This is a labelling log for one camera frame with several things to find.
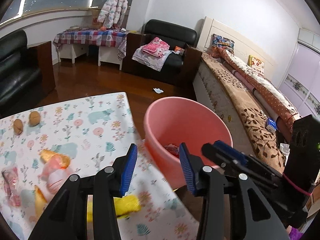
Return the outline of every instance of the black leather armchair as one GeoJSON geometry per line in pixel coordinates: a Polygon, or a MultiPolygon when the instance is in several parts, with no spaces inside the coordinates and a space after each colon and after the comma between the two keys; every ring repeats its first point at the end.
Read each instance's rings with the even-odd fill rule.
{"type": "Polygon", "coordinates": [[[201,51],[193,48],[196,37],[195,30],[164,21],[150,20],[146,23],[144,33],[128,34],[122,71],[172,85],[190,85],[196,75],[202,55],[201,51]],[[185,49],[183,55],[171,53],[160,72],[132,60],[136,49],[148,44],[155,37],[167,42],[170,50],[174,50],[176,46],[185,49]]]}
{"type": "Polygon", "coordinates": [[[16,30],[2,37],[0,118],[35,107],[45,96],[41,81],[41,70],[28,55],[24,30],[16,30]]]}

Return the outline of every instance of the pink trash bin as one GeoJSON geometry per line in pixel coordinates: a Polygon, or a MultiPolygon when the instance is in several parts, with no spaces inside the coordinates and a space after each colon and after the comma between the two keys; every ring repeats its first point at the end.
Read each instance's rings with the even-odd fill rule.
{"type": "Polygon", "coordinates": [[[191,154],[200,156],[205,165],[212,167],[215,164],[201,153],[202,145],[221,140],[233,146],[230,132],[220,117],[186,98],[166,97],[153,102],[144,116],[144,130],[145,145],[172,189],[186,182],[180,160],[163,146],[185,142],[191,154]]]}

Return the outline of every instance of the silver screw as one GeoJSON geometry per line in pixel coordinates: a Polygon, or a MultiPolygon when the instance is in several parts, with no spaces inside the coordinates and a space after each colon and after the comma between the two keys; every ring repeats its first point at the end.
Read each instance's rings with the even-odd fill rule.
{"type": "Polygon", "coordinates": [[[247,180],[247,179],[248,179],[248,176],[245,175],[244,173],[240,173],[240,174],[239,174],[239,179],[247,180]]]}
{"type": "Polygon", "coordinates": [[[114,171],[114,168],[112,168],[111,166],[105,167],[104,172],[105,173],[112,173],[114,171]]]}
{"type": "Polygon", "coordinates": [[[211,172],[211,171],[212,171],[212,168],[211,168],[210,166],[204,166],[204,167],[202,167],[202,170],[203,170],[204,172],[211,172]]]}
{"type": "Polygon", "coordinates": [[[70,181],[76,181],[78,179],[78,176],[76,174],[73,174],[70,176],[70,181]]]}

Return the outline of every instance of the white puffer jacket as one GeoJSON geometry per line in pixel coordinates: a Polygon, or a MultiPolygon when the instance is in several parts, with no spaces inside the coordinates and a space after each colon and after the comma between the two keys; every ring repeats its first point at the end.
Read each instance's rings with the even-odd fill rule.
{"type": "Polygon", "coordinates": [[[107,0],[100,11],[97,21],[103,22],[103,26],[107,29],[110,29],[113,24],[117,24],[120,27],[127,8],[128,0],[107,0]]]}

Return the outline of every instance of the white headboard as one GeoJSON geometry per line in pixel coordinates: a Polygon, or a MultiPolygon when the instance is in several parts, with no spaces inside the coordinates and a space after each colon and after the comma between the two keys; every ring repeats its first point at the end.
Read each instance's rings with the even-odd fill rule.
{"type": "Polygon", "coordinates": [[[210,52],[212,47],[212,36],[214,33],[233,40],[235,42],[235,55],[245,63],[248,63],[249,55],[264,61],[264,75],[268,79],[272,78],[276,63],[271,56],[265,53],[248,38],[223,23],[210,19],[209,17],[204,19],[197,48],[204,52],[210,52]]]}

